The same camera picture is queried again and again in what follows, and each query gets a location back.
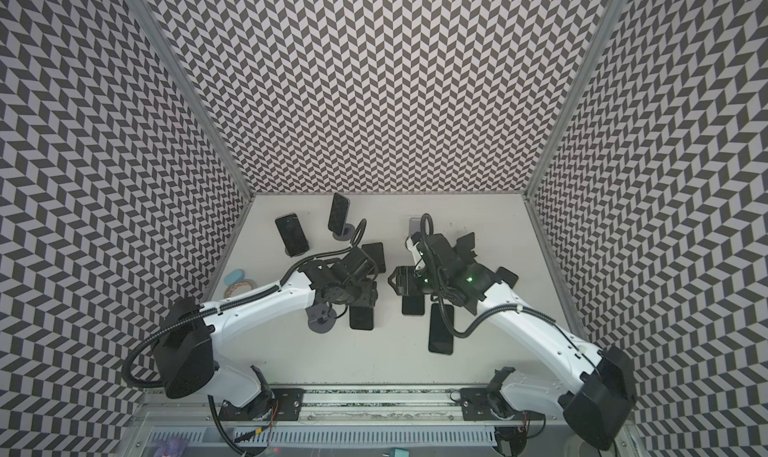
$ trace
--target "black motor housing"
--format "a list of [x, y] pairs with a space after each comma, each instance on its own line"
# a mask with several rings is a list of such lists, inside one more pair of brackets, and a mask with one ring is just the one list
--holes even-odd
[[[160, 323], [166, 328], [199, 312], [194, 298], [178, 299]], [[179, 399], [200, 390], [214, 376], [214, 347], [202, 319], [197, 319], [163, 337], [152, 348], [165, 395]]]
[[610, 450], [638, 401], [632, 359], [618, 347], [604, 351], [600, 375], [586, 377], [581, 390], [560, 396], [563, 417], [579, 437], [596, 449]]

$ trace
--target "enclosure wall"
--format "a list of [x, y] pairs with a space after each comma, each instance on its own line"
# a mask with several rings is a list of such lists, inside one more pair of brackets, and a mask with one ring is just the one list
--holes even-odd
[[768, 444], [768, 0], [630, 0], [534, 195], [656, 455]]
[[608, 0], [147, 0], [256, 192], [522, 191]]
[[122, 0], [0, 2], [0, 453], [110, 452], [244, 199]]

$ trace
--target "blue cloth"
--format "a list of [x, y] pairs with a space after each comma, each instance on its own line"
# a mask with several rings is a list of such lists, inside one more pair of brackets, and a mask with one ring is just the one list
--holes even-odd
[[224, 278], [224, 283], [226, 285], [232, 285], [233, 283], [238, 282], [242, 279], [245, 279], [245, 272], [243, 272], [243, 269], [235, 269], [226, 275], [226, 277]]
[[181, 437], [156, 440], [153, 444], [158, 446], [158, 449], [154, 451], [154, 457], [181, 457], [187, 448], [187, 441]]

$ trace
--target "black cable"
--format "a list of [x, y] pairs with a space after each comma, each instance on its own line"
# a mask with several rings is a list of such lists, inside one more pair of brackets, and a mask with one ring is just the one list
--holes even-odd
[[243, 450], [241, 447], [239, 447], [228, 436], [228, 434], [224, 430], [224, 427], [222, 427], [221, 421], [219, 421], [219, 414], [216, 412], [216, 403], [214, 402], [214, 397], [211, 395], [208, 395], [208, 406], [210, 407], [210, 414], [212, 416], [211, 418], [214, 420], [214, 424], [216, 424], [216, 430], [219, 431], [219, 435], [221, 435], [221, 438], [224, 439], [224, 442], [227, 444], [227, 446], [229, 446], [230, 449], [232, 449], [242, 457], [256, 457], [257, 455], [261, 454], [261, 452], [264, 452], [264, 448], [261, 448], [259, 449], [259, 452], [252, 454]]
[[344, 312], [341, 312], [339, 315], [334, 317], [334, 319], [341, 319], [344, 316], [344, 314], [346, 313], [346, 311], [349, 310], [349, 309], [350, 309], [350, 306], [344, 307]]
[[448, 312], [446, 310], [446, 303], [444, 301], [444, 296], [443, 296], [443, 294], [445, 292], [453, 293], [455, 291], [453, 289], [450, 289], [448, 287], [448, 285], [444, 282], [443, 276], [440, 273], [440, 269], [438, 269], [436, 264], [435, 264], [435, 259], [434, 259], [434, 256], [432, 255], [432, 249], [429, 247], [429, 242], [427, 240], [427, 236], [428, 235], [432, 235], [432, 232], [434, 232], [434, 230], [435, 230], [435, 223], [432, 220], [432, 216], [429, 215], [429, 214], [423, 214], [422, 218], [421, 218], [421, 221], [418, 223], [418, 226], [419, 226], [419, 231], [421, 232], [421, 235], [422, 235], [420, 242], [421, 242], [422, 246], [424, 247], [424, 252], [423, 252], [423, 255], [422, 255], [422, 259], [424, 260], [424, 263], [425, 263], [426, 268], [427, 268], [427, 272], [429, 273], [429, 278], [434, 280], [434, 286], [433, 287], [434, 287], [434, 290], [435, 290], [435, 294], [437, 295], [437, 302], [438, 302], [438, 307], [440, 309], [440, 315], [442, 316], [442, 321], [446, 325], [446, 328], [448, 329], [448, 332], [453, 337], [458, 337], [459, 339], [466, 339], [487, 318], [489, 318], [489, 317], [491, 317], [491, 316], [493, 316], [493, 315], [495, 315], [495, 314], [497, 314], [499, 312], [505, 312], [505, 311], [509, 311], [509, 310], [516, 310], [516, 311], [518, 311], [520, 313], [525, 313], [527, 315], [530, 315], [530, 316], [536, 317], [538, 319], [541, 319], [544, 322], [546, 322], [549, 325], [551, 325], [552, 327], [554, 327], [555, 329], [557, 329], [558, 332], [560, 334], [562, 334], [563, 337], [565, 337], [565, 339], [568, 341], [568, 343], [571, 344], [571, 347], [573, 347], [574, 351], [575, 352], [579, 352], [582, 356], [584, 356], [584, 358], [587, 360], [587, 362], [589, 362], [590, 366], [592, 366], [592, 368], [594, 369], [594, 372], [598, 375], [598, 378], [600, 380], [602, 380], [602, 377], [600, 376], [600, 372], [598, 372], [598, 367], [595, 366], [594, 363], [592, 363], [592, 361], [589, 359], [589, 357], [587, 357], [586, 354], [584, 354], [584, 353], [582, 353], [582, 352], [580, 352], [578, 350], [578, 347], [576, 347], [576, 344], [574, 344], [571, 341], [571, 339], [569, 339], [568, 336], [565, 335], [565, 332], [563, 332], [563, 330], [558, 325], [555, 324], [555, 319], [553, 319], [553, 318], [549, 317], [547, 314], [545, 314], [545, 313], [543, 313], [543, 312], [541, 312], [539, 310], [533, 309], [531, 307], [523, 307], [522, 305], [513, 304], [513, 303], [502, 304], [502, 305], [499, 305], [499, 306], [496, 306], [496, 307], [492, 307], [491, 309], [488, 309], [485, 312], [481, 313], [479, 316], [477, 316], [477, 318], [475, 318], [475, 320], [472, 321], [472, 323], [469, 324], [469, 327], [467, 327], [467, 329], [464, 332], [459, 332], [458, 330], [456, 330], [456, 328], [453, 327], [453, 325], [451, 324], [450, 319], [448, 318]]
[[138, 389], [159, 389], [160, 387], [163, 386], [162, 381], [139, 379], [138, 377], [135, 377], [130, 371], [130, 367], [133, 366], [134, 360], [136, 360], [136, 358], [139, 357], [139, 354], [141, 354], [141, 352], [144, 349], [152, 345], [160, 337], [163, 337], [165, 334], [172, 332], [178, 329], [179, 327], [183, 327], [188, 323], [193, 323], [196, 320], [204, 319], [206, 317], [215, 315], [216, 313], [224, 312], [225, 310], [228, 310], [228, 309], [234, 309], [236, 307], [245, 305], [247, 303], [254, 302], [258, 299], [262, 299], [268, 295], [271, 295], [272, 293], [275, 293], [278, 289], [279, 288], [275, 285], [270, 287], [269, 289], [263, 290], [252, 296], [243, 297], [241, 299], [227, 302], [221, 305], [218, 309], [216, 309], [216, 307], [212, 307], [210, 309], [203, 310], [202, 312], [199, 312], [192, 317], [187, 317], [186, 319], [179, 320], [177, 323], [173, 323], [168, 327], [164, 327], [163, 329], [160, 329], [157, 332], [150, 334], [150, 336], [142, 340], [138, 346], [131, 349], [130, 352], [128, 353], [128, 356], [123, 361], [123, 367], [121, 371], [123, 380], [127, 385], [131, 387], [136, 387]]
[[545, 415], [544, 421], [542, 422], [542, 427], [535, 434], [529, 435], [528, 439], [532, 439], [533, 437], [539, 437], [546, 427], [547, 427], [547, 416]]
[[136, 387], [138, 389], [159, 389], [160, 387], [162, 387], [163, 383], [160, 380], [139, 379], [138, 377], [134, 377], [134, 375], [130, 373], [130, 367], [133, 365], [134, 360], [136, 360], [136, 357], [139, 357], [139, 354], [141, 354], [142, 350], [152, 345], [154, 341], [158, 340], [160, 337], [163, 337], [165, 334], [172, 332], [173, 330], [176, 330], [179, 327], [183, 327], [188, 323], [192, 323], [195, 320], [212, 316], [217, 312], [218, 311], [215, 308], [204, 310], [203, 312], [200, 312], [192, 317], [187, 317], [186, 319], [179, 320], [177, 323], [174, 323], [166, 328], [160, 329], [157, 332], [150, 334], [150, 336], [147, 337], [146, 339], [142, 340], [138, 346], [134, 347], [133, 349], [130, 350], [130, 352], [128, 352], [128, 356], [123, 361], [122, 376], [125, 383], [131, 387]]
[[[294, 272], [296, 272], [296, 269], [301, 267], [304, 263], [307, 263], [311, 260], [321, 259], [323, 257], [332, 257], [334, 255], [341, 255], [342, 253], [347, 253], [351, 251], [354, 247], [357, 247], [360, 244], [360, 241], [362, 240], [362, 235], [366, 232], [366, 227], [368, 225], [368, 221], [366, 219], [362, 219], [359, 224], [357, 224], [357, 228], [355, 229], [355, 233], [352, 234], [352, 240], [350, 241], [350, 246], [346, 249], [340, 249], [339, 251], [329, 251], [329, 252], [321, 252], [321, 253], [315, 253], [314, 255], [310, 255], [307, 257], [304, 257], [303, 259], [300, 259], [298, 262], [294, 263], [288, 271], [285, 273], [282, 279], [280, 279], [280, 286], [283, 287], [286, 282], [288, 282], [288, 279], [290, 279], [290, 276], [293, 275]], [[366, 259], [368, 259], [372, 264], [373, 268], [376, 270], [376, 273], [374, 275], [374, 280], [376, 280], [376, 277], [379, 277], [379, 266], [376, 265], [376, 261], [371, 258], [366, 251], [363, 251], [360, 249], [363, 255], [366, 256]]]
[[[451, 397], [451, 395], [453, 395], [453, 393], [457, 393], [457, 394], [458, 394], [458, 400], [456, 400], [456, 399], [454, 399], [453, 397]], [[452, 402], [454, 402], [454, 403], [456, 403], [456, 404], [460, 404], [460, 403], [462, 403], [462, 393], [460, 393], [460, 392], [459, 392], [458, 390], [456, 390], [456, 389], [448, 389], [448, 398], [449, 398], [449, 399], [450, 399]]]
[[554, 326], [554, 328], [557, 329], [563, 335], [563, 337], [565, 337], [565, 339], [568, 341], [568, 343], [571, 344], [571, 347], [573, 347], [576, 352], [578, 352], [582, 356], [584, 356], [584, 358], [587, 360], [587, 362], [589, 362], [589, 365], [592, 366], [592, 368], [594, 369], [594, 373], [596, 373], [598, 375], [598, 379], [600, 379], [600, 382], [602, 382], [603, 381], [603, 376], [600, 375], [600, 371], [598, 370], [598, 367], [595, 366], [592, 363], [592, 361], [589, 359], [589, 357], [587, 357], [587, 354], [581, 352], [581, 350], [579, 350], [578, 347], [576, 347], [576, 344], [574, 344], [573, 341], [571, 339], [569, 339], [567, 335], [565, 335], [565, 332], [563, 332], [563, 330], [560, 327]]

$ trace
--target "mounting plate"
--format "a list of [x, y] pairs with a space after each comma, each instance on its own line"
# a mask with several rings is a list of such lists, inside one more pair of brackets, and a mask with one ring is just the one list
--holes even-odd
[[[275, 414], [275, 421], [280, 422], [295, 422], [299, 420], [299, 413], [301, 412], [301, 404], [304, 399], [304, 389], [273, 389], [275, 398], [277, 399], [277, 414]], [[224, 401], [221, 409], [219, 410], [219, 420], [222, 422], [249, 422], [251, 420], [262, 420], [261, 415], [250, 415], [240, 407], [235, 407], [232, 404]], [[267, 409], [266, 419], [269, 419], [269, 410]]]
[[[509, 420], [523, 420], [522, 411], [514, 411], [511, 419], [500, 419], [491, 413], [491, 406], [488, 404], [488, 393], [482, 387], [464, 387], [458, 390], [461, 395], [459, 400], [462, 406], [462, 415], [466, 422], [478, 422], [482, 420], [498, 420], [507, 422]], [[527, 412], [528, 420], [543, 420], [544, 416], [536, 412]]]

